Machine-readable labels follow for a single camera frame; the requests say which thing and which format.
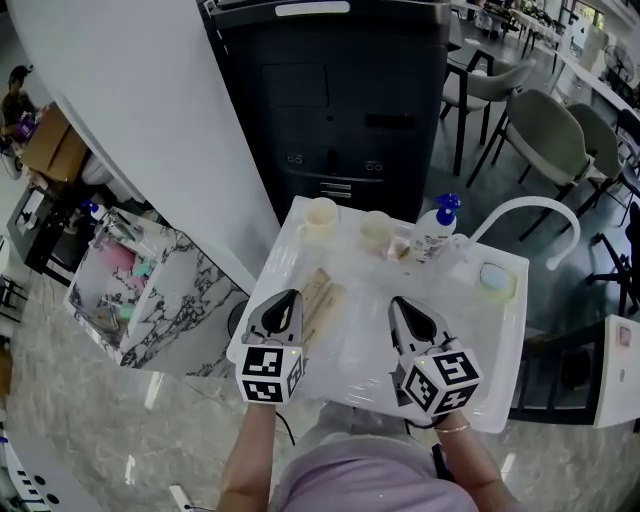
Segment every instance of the person in background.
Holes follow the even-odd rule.
[[[17,66],[9,75],[9,92],[2,100],[2,116],[4,117],[2,135],[15,135],[22,114],[24,112],[35,114],[38,111],[27,92],[22,90],[24,79],[29,73],[31,70],[26,66]]]

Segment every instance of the paper cup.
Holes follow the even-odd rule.
[[[305,240],[320,242],[331,238],[338,228],[338,205],[331,199],[319,197],[309,203],[300,227]]]
[[[360,224],[360,248],[379,258],[386,258],[391,243],[391,218],[383,212],[367,212]]]

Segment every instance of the cardboard box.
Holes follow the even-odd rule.
[[[86,154],[87,145],[58,106],[52,105],[27,143],[21,161],[51,180],[73,183]]]

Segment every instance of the window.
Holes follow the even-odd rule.
[[[604,30],[604,14],[597,9],[594,9],[590,5],[583,4],[582,2],[575,2],[573,11],[578,15],[586,18],[600,30]]]

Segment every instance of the drawer handle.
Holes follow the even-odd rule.
[[[332,188],[333,190],[351,190],[351,185],[346,185],[344,183],[327,183],[323,181],[322,183],[320,183],[320,186]]]
[[[329,197],[340,197],[342,199],[351,199],[351,192],[333,192],[331,190],[321,190],[320,193]]]

